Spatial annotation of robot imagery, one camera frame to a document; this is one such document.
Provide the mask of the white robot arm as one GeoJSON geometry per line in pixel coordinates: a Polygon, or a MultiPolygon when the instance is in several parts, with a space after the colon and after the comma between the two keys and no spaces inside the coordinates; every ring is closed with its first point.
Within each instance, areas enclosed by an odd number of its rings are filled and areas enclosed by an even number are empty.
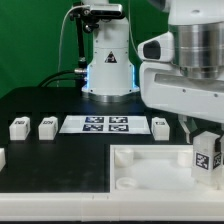
{"type": "Polygon", "coordinates": [[[149,108],[224,124],[224,0],[148,0],[168,14],[168,31],[138,45],[138,81],[122,7],[82,2],[93,30],[85,94],[107,100],[134,91],[149,108]]]}

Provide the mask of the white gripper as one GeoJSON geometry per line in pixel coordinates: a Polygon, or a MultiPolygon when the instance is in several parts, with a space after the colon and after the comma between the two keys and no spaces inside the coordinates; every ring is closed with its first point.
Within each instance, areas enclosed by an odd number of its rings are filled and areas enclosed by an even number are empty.
{"type": "Polygon", "coordinates": [[[143,62],[141,98],[149,108],[180,114],[186,142],[196,129],[194,118],[224,123],[224,75],[218,79],[191,79],[168,63],[143,62]]]}

